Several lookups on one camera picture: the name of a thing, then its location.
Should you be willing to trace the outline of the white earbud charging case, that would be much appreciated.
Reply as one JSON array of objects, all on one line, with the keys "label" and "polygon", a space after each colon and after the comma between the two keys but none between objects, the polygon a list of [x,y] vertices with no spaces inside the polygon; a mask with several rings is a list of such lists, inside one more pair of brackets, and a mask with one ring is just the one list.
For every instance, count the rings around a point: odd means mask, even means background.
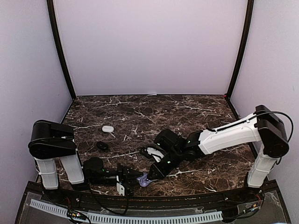
[{"label": "white earbud charging case", "polygon": [[113,126],[103,126],[102,131],[105,133],[112,133],[114,131],[114,127]]}]

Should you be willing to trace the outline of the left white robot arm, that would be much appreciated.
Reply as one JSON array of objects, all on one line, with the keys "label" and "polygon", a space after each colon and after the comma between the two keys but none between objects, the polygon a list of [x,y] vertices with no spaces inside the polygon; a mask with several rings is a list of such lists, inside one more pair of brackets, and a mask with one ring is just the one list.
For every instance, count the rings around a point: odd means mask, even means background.
[{"label": "left white robot arm", "polygon": [[88,190],[91,185],[115,185],[121,196],[133,195],[137,184],[144,187],[147,175],[121,164],[116,170],[104,168],[103,160],[92,157],[81,162],[74,141],[71,126],[46,120],[33,124],[29,152],[38,166],[47,195],[55,203],[63,203],[66,193],[59,188],[59,178],[55,159],[59,159],[72,188],[76,191]]}]

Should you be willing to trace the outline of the purple round charging case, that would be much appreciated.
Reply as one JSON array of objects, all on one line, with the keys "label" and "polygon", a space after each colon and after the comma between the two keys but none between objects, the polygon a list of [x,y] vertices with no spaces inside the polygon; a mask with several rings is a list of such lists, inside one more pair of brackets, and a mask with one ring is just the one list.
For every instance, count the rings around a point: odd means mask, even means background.
[{"label": "purple round charging case", "polygon": [[152,180],[148,179],[147,173],[143,173],[143,175],[140,177],[137,177],[136,180],[141,187],[147,187],[148,185],[150,185],[152,183]]}]

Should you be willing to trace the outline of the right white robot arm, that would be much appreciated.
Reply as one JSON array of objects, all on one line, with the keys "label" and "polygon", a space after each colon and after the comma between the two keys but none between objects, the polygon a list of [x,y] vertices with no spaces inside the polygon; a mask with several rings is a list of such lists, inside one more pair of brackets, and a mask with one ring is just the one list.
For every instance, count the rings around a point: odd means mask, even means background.
[{"label": "right white robot arm", "polygon": [[164,129],[154,139],[154,143],[166,155],[151,165],[149,173],[140,179],[139,184],[146,187],[155,179],[164,179],[183,161],[194,161],[244,143],[260,142],[261,149],[248,173],[247,185],[238,193],[238,198],[247,203],[256,196],[256,188],[262,186],[278,160],[289,151],[292,134],[286,133],[285,125],[278,115],[288,117],[283,112],[270,111],[266,106],[259,105],[254,113],[243,119],[193,132],[187,138]]}]

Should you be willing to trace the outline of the black earbud charging case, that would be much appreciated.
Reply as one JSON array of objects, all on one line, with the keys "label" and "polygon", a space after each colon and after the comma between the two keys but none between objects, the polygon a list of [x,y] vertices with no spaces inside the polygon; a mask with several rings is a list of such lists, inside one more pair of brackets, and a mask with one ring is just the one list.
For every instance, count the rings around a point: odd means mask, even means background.
[{"label": "black earbud charging case", "polygon": [[104,150],[104,151],[106,151],[106,150],[109,149],[108,144],[105,143],[105,142],[102,142],[102,141],[98,141],[98,142],[96,143],[96,147],[97,147],[99,150]]}]

